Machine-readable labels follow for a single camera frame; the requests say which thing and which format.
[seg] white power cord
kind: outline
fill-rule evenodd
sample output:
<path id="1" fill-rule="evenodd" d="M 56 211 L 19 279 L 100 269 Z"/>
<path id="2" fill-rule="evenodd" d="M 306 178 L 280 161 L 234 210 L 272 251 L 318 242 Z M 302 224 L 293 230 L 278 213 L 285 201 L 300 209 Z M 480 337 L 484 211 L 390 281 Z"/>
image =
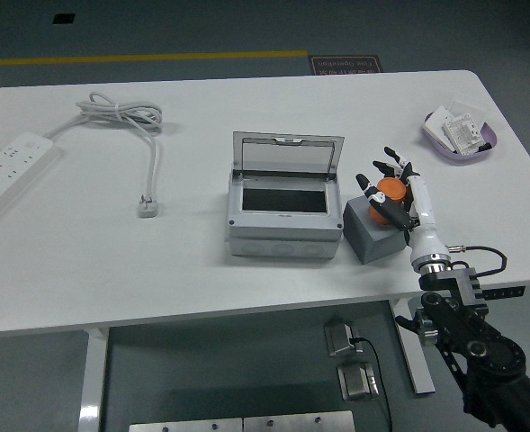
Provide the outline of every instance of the white power cord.
<path id="1" fill-rule="evenodd" d="M 96 102 L 95 98 L 104 99 L 105 102 Z M 102 93 L 92 92 L 90 101 L 76 104 L 81 109 L 80 115 L 71 121 L 57 127 L 44 135 L 51 140 L 62 131 L 87 122 L 121 122 L 128 123 L 137 128 L 150 142 L 151 158 L 148 166 L 147 191 L 140 196 L 140 218 L 153 218 L 158 215 L 158 203 L 153 199 L 153 177 L 157 159 L 157 142 L 149 131 L 160 131 L 162 128 L 162 110 L 158 105 L 150 102 L 116 103 L 113 99 Z"/>

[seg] gray floor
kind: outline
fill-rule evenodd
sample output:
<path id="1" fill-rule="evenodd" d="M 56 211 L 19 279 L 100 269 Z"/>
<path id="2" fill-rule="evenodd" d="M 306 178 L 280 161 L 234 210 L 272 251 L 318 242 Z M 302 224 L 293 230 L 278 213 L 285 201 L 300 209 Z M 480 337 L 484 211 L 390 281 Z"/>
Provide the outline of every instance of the gray floor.
<path id="1" fill-rule="evenodd" d="M 76 13 L 73 24 L 52 25 L 54 14 L 68 12 Z M 0 1 L 0 59 L 238 50 L 377 54 L 386 72 L 469 69 L 530 154 L 529 0 Z M 305 58 L 4 66 L 0 86 L 309 74 Z M 503 235 L 523 240 L 522 233 Z M 530 375 L 530 290 L 490 307 L 490 322 L 526 351 Z M 411 394 L 383 303 L 117 328 L 104 429 L 346 409 L 359 431 L 386 430 L 382 400 L 340 400 L 337 363 L 322 336 L 335 315 L 359 320 L 379 349 L 395 430 L 489 429 L 462 414 L 461 396 L 434 349 L 426 356 L 437 392 Z M 85 348 L 82 332 L 0 338 L 0 430 L 75 430 Z M 369 354 L 362 358 L 373 362 Z"/>

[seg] power strip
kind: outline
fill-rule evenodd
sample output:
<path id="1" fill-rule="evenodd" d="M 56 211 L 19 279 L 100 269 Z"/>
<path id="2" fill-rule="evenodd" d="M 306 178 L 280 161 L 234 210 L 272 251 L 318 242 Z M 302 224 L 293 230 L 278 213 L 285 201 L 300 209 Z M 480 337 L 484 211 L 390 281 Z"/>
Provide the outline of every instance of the power strip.
<path id="1" fill-rule="evenodd" d="M 25 132 L 0 152 L 0 212 L 57 156 L 50 139 Z"/>

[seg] transparent box lid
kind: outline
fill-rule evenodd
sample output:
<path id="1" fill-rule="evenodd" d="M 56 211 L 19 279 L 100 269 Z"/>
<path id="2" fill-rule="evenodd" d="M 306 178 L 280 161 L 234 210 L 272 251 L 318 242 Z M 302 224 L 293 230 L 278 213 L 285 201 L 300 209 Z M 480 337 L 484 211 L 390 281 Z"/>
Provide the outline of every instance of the transparent box lid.
<path id="1" fill-rule="evenodd" d="M 233 169 L 333 176 L 337 173 L 343 137 L 234 132 Z"/>

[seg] purple tray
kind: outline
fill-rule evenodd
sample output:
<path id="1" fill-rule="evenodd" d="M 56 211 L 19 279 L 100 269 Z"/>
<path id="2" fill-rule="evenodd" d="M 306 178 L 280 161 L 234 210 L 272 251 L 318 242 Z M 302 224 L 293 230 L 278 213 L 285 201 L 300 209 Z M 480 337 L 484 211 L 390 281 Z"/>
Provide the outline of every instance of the purple tray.
<path id="1" fill-rule="evenodd" d="M 426 118 L 425 122 L 428 120 L 428 117 L 430 117 L 432 113 L 430 113 Z M 423 130 L 425 134 L 428 136 L 428 138 L 432 141 L 433 147 L 438 150 L 438 152 L 452 160 L 467 160 L 467 159 L 474 159 L 478 158 L 482 155 L 490 153 L 491 150 L 493 150 L 497 146 L 497 135 L 495 134 L 495 131 L 490 128 L 490 126 L 487 123 L 484 123 L 481 128 L 481 135 L 483 139 L 486 142 L 489 142 L 492 145 L 492 148 L 484 151 L 480 151 L 477 153 L 472 153 L 470 155 L 459 155 L 458 153 L 453 153 L 450 150 L 447 150 L 442 144 L 440 144 L 436 139 L 434 139 L 432 136 L 428 134 L 426 130 Z"/>

